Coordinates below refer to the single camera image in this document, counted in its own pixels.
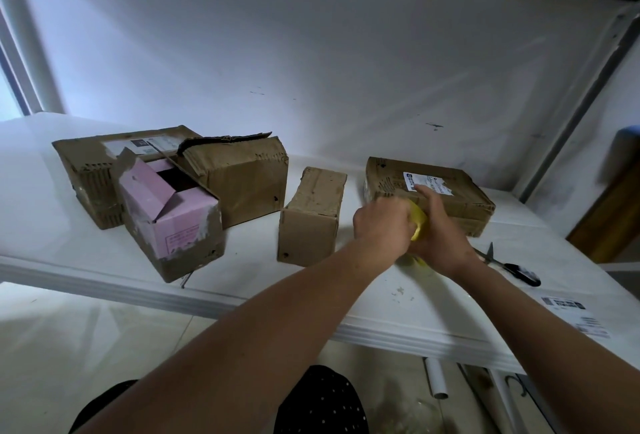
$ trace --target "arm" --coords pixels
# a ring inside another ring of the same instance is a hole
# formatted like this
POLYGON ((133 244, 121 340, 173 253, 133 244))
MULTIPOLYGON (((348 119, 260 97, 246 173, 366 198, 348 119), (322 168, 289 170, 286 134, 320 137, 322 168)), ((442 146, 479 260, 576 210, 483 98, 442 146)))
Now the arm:
POLYGON ((364 289, 406 252, 408 217, 401 199, 358 210, 356 240, 224 316, 79 433, 258 432, 364 289))
POLYGON ((426 187, 430 227, 410 252, 480 305, 561 422, 572 432, 640 432, 640 371, 483 264, 426 187))

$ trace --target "cardboard box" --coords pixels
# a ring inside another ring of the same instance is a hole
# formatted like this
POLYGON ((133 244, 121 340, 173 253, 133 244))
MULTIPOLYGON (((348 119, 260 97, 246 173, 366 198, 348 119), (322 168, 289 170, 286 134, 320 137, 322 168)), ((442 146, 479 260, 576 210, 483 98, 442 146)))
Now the cardboard box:
POLYGON ((280 213, 278 260, 312 266, 335 250, 347 175, 307 167, 295 196, 280 213))
POLYGON ((118 203, 111 180, 111 166, 126 147, 134 151, 143 161, 162 158, 144 140, 148 137, 163 137, 159 143, 163 151, 175 151, 183 140, 200 136, 185 126, 163 130, 138 131, 115 135, 54 141, 76 197, 95 224, 102 228, 122 225, 122 204, 118 203))
POLYGON ((193 139, 180 147, 180 163, 220 199, 224 228, 282 209, 289 156, 270 134, 193 139))
POLYGON ((111 174, 125 226, 165 282, 223 254, 218 199, 171 159, 145 163, 124 149, 111 174))
POLYGON ((364 190, 367 201, 376 197, 400 196, 426 209, 427 199, 413 189, 413 183, 428 185, 437 191, 447 214, 470 237, 482 234, 495 211, 495 204, 462 170, 384 158, 369 158, 367 161, 364 190))

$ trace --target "pink box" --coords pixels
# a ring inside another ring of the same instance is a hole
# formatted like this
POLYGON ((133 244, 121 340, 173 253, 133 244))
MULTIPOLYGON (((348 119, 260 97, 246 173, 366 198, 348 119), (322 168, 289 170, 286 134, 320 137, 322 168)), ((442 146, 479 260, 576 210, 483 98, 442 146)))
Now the pink box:
POLYGON ((120 156, 115 177, 125 225, 169 282, 219 257, 224 239, 218 199, 168 159, 120 156), (206 241, 205 246, 197 246, 206 241))

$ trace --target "tiled floor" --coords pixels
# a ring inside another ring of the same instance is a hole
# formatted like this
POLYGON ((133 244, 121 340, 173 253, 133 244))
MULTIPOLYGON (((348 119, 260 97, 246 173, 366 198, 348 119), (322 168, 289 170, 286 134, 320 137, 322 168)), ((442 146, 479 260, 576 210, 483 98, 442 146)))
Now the tiled floor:
MULTIPOLYGON (((92 398, 140 378, 211 323, 0 284, 0 432, 68 432, 92 398)), ((420 357, 330 341, 318 363, 350 379, 372 434, 497 432, 453 363, 444 363, 450 395, 444 401, 431 396, 420 357)), ((516 401, 531 433, 550 432, 542 430, 548 427, 530 398, 516 401)))

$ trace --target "hand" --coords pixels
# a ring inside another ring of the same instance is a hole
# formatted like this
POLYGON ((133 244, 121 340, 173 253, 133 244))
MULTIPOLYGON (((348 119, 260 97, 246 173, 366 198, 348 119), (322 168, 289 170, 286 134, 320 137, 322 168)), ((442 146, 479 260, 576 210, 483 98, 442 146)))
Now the hand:
POLYGON ((409 218, 406 199, 378 197, 358 209, 353 216, 353 234, 356 240, 370 244, 388 266, 406 253, 415 232, 409 218))
POLYGON ((421 257, 432 269, 456 280, 469 264, 479 261, 467 236, 444 210, 440 195, 429 187, 415 185, 416 191, 429 200, 425 212, 429 220, 411 243, 409 253, 421 257))

